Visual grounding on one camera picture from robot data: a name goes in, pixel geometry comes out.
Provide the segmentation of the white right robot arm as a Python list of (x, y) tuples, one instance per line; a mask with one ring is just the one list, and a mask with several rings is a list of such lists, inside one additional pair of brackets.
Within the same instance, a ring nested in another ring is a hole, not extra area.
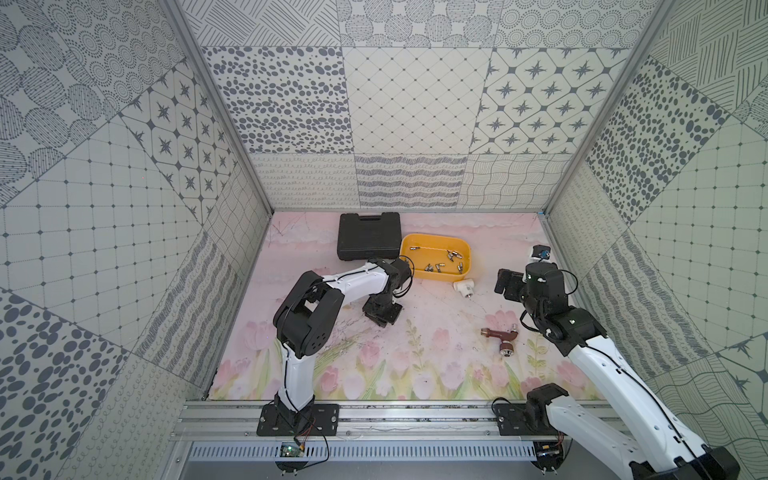
[(543, 260), (522, 272), (501, 269), (494, 290), (523, 306), (535, 331), (587, 376), (629, 432), (586, 411), (554, 383), (527, 393), (527, 425), (571, 438), (621, 479), (737, 478), (736, 458), (724, 447), (707, 445), (678, 419), (637, 377), (598, 320), (570, 305), (563, 274)]

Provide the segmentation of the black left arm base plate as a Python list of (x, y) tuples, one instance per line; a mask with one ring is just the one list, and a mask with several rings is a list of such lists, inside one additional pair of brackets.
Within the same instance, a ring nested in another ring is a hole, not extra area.
[(339, 414), (339, 404), (316, 403), (314, 400), (299, 412), (295, 412), (276, 395), (261, 409), (257, 435), (259, 437), (335, 436)]

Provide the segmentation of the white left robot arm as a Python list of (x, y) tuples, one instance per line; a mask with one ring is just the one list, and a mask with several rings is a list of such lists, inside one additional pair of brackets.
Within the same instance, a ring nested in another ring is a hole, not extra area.
[(413, 272), (402, 259), (373, 259), (351, 271), (322, 276), (304, 272), (273, 317), (283, 354), (283, 381), (276, 405), (292, 415), (307, 414), (314, 402), (315, 355), (330, 339), (343, 306), (364, 300), (364, 316), (380, 327), (396, 322), (395, 300), (410, 288)]

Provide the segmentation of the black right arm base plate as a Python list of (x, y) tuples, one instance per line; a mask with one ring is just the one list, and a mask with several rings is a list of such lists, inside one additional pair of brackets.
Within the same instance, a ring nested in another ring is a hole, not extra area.
[(557, 436), (559, 431), (551, 424), (547, 407), (559, 397), (569, 397), (569, 393), (554, 383), (531, 390), (527, 393), (524, 403), (513, 403), (506, 398), (497, 397), (491, 402), (490, 409), (495, 416), (499, 435)]

